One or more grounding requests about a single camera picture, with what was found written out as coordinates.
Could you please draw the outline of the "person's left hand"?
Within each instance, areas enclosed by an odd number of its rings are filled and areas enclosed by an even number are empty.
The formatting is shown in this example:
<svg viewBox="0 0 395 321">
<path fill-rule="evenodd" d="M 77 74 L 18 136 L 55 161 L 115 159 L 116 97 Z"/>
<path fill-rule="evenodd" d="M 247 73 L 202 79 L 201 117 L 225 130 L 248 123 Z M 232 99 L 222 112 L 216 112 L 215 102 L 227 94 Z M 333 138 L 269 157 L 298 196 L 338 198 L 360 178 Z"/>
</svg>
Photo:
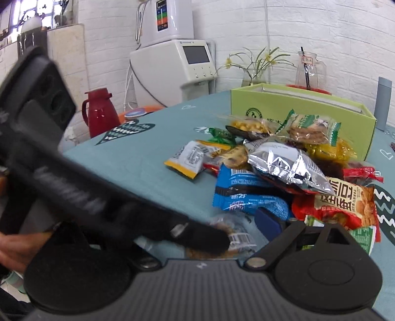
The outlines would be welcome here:
<svg viewBox="0 0 395 321">
<path fill-rule="evenodd" d="M 52 232 L 5 235 L 0 238 L 0 262 L 1 265 L 24 274 L 26 268 L 40 251 L 43 245 L 52 236 Z"/>
</svg>

